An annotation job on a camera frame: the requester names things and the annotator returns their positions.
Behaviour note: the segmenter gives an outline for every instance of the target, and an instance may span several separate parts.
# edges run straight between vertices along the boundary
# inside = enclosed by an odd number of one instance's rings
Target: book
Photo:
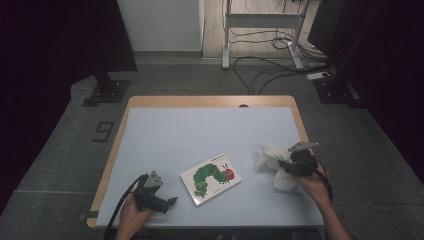
[[[241,182],[230,160],[219,154],[180,174],[196,206]]]

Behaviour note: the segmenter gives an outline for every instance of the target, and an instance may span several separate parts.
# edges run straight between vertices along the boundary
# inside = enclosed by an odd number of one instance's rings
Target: gray carpet
[[[240,66],[245,79],[269,66]],[[126,103],[134,95],[246,95],[232,70],[202,64],[139,65],[139,73],[111,73],[131,85],[122,103],[81,107],[95,87],[75,84],[62,119],[13,193],[0,219],[0,239],[101,239],[85,224]],[[256,90],[269,79],[258,79]],[[424,239],[424,187],[367,110],[323,105],[305,75],[280,78],[263,95],[292,95],[314,153],[331,173],[335,206],[358,239]],[[105,142],[99,123],[113,122]]]

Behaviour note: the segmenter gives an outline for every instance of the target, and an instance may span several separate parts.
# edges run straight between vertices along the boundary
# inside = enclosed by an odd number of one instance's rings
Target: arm
[[[324,170],[319,165],[318,171],[324,174]],[[351,240],[352,237],[339,219],[333,204],[328,197],[328,191],[322,180],[312,174],[307,177],[296,177],[305,192],[315,201],[324,220],[325,229],[330,240]]]
[[[140,210],[132,193],[125,199],[119,217],[119,228],[116,240],[130,240],[147,222],[153,210],[143,208]]]

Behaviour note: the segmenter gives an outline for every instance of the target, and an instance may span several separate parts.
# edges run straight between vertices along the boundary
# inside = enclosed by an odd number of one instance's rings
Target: power strip
[[[309,81],[314,81],[323,78],[328,78],[329,76],[330,74],[328,74],[328,72],[318,72],[306,75],[306,79],[308,79]]]

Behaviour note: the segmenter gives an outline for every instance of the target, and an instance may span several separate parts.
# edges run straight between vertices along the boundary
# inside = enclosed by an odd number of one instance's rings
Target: caterpillar illustration
[[[193,175],[194,185],[196,186],[196,191],[194,194],[196,196],[205,198],[208,184],[206,183],[206,178],[213,176],[220,184],[229,183],[230,180],[234,179],[233,170],[229,169],[227,164],[222,165],[225,171],[219,171],[218,167],[212,163],[209,163],[197,170]]]

